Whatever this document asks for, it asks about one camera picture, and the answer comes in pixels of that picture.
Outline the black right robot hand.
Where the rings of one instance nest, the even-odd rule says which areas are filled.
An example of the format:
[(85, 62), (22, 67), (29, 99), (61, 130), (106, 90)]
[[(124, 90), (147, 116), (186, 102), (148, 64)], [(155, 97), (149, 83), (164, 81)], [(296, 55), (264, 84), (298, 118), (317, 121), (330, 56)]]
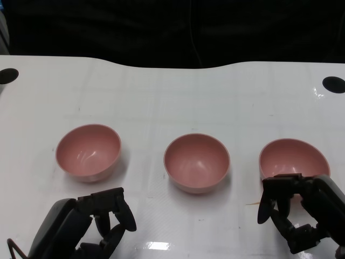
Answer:
[[(317, 221), (316, 227), (295, 227), (288, 220), (295, 194), (301, 196), (302, 207)], [(330, 237), (339, 246), (335, 257), (344, 258), (344, 193), (329, 176), (280, 174), (263, 179), (257, 222), (263, 224), (268, 219), (272, 219), (292, 254), (316, 247)]]

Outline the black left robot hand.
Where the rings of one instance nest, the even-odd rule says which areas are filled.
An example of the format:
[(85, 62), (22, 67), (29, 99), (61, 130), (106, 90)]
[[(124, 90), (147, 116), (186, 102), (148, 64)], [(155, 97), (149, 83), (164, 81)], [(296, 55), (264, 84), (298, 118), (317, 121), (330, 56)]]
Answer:
[[(92, 222), (102, 240), (82, 243)], [(110, 258), (125, 231), (136, 231), (136, 222), (124, 199), (123, 188), (113, 188), (57, 201), (40, 226), (29, 258)]]

